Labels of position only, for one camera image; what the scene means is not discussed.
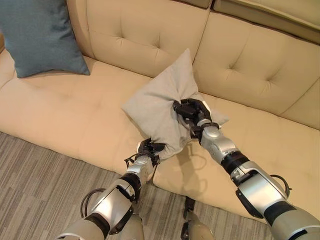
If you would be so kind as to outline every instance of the sofa seat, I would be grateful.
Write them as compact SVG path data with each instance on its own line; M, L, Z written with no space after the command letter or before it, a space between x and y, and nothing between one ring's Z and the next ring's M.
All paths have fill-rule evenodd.
M85 61L90 76L52 71L18 79L14 62L4 50L0 54L0 129L123 174L123 160L147 136L121 106L151 78L89 57ZM293 188L290 202L320 218L319 131L262 110L203 96L211 108L230 117L223 131L243 153L267 172L285 177ZM228 175L196 141L163 161L153 182L249 217Z
M90 76L51 71L17 78L0 54L0 129L122 174L141 136L121 106L150 78L85 57Z
M203 96L211 108L229 116L230 121L223 125L222 131L243 154L267 173L284 177L293 189L288 201L320 219L319 131L266 111L207 94ZM252 218L238 200L236 186L229 175L196 140L180 154L162 162L153 183Z

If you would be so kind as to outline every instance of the black joint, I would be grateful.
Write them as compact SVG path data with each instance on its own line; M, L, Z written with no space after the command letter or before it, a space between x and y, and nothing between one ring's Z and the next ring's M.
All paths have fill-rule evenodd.
M99 213L92 213L87 216L84 220L90 221L94 223L98 228L100 228L101 232L103 233L104 239L108 236L110 231L110 225Z
M150 147L152 149L152 153L161 152L163 149L165 149L166 144L160 143L160 142L150 142Z
M307 230L303 229L302 231L297 232L296 234L294 234L292 237L290 237L288 240L296 240L299 237L301 237L302 235L307 234Z
M181 230L181 240L189 240L189 223L185 222Z
M154 155L152 158L151 158L151 161L152 161L152 166L156 166L156 165L159 165L160 164L160 157L158 155Z
M240 151L234 151L229 153L221 162L224 170L230 175L237 167L241 166L249 159L243 155Z
M192 139L199 139L199 142L201 142L203 130L204 129L201 126L192 126L190 128L190 137Z
M123 218L120 220L120 222L114 228L111 229L109 234L110 235L114 235L114 234L117 234L117 233L121 232L122 229L125 227L126 223L131 218L133 213L134 213L134 209L131 206L129 208L129 210L126 212L126 214L123 216Z
M116 189L118 189L119 192L122 193L122 195L124 195L130 202L133 202L135 200L136 196L130 196L129 193L127 193L127 191L123 189L121 186L117 186Z
M272 226L277 217L289 211L297 210L295 207L287 203L286 201L278 201L275 204L268 207L263 215L265 220Z
M188 119L193 119L196 116L197 110L194 109L193 107L187 106L187 105L182 105L180 104L178 101L174 101L173 102L173 110L183 116L184 118L188 118Z
M264 217L261 215L260 212L248 201L246 196L243 195L243 193L238 189L235 191L236 196L242 203L242 205L245 207L245 209L248 211L248 213L255 218L263 219Z
M189 211L193 211L194 208L195 208L195 204L196 204L196 201L193 200L192 198L186 196L185 197L185 202L184 202L184 212L183 212L183 218L186 219L187 218L187 213Z
M132 198L133 201L138 201L140 196L140 189L141 189L141 182L139 177L134 173L126 173L120 179L125 180L127 183L129 183L133 190L134 190L134 198Z

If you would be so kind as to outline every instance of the gray cushion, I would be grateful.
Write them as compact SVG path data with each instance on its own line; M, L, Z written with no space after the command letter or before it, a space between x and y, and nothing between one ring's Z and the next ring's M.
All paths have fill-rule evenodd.
M181 152L191 139L172 108L174 100L188 98L204 101L194 80L189 49L122 107L152 141L166 144L159 153L162 160ZM229 120L215 110L211 110L211 118L219 125Z

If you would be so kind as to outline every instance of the sofa backrest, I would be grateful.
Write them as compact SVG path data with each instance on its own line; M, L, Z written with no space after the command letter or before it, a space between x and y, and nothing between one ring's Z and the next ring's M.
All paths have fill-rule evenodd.
M149 77L157 76L186 48L195 57L209 15L208 9L171 0L67 3L85 55Z
M199 91L320 128L320 46L211 12L193 63Z
M319 0L215 0L213 9L320 44Z
M200 92L320 128L318 45L185 2L67 0L85 55L153 78L189 48Z

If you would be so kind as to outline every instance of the sofa armrest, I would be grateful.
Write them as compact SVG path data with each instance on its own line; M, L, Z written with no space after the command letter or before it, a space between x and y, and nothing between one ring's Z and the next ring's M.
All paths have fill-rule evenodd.
M0 53L5 49L4 35L0 33Z

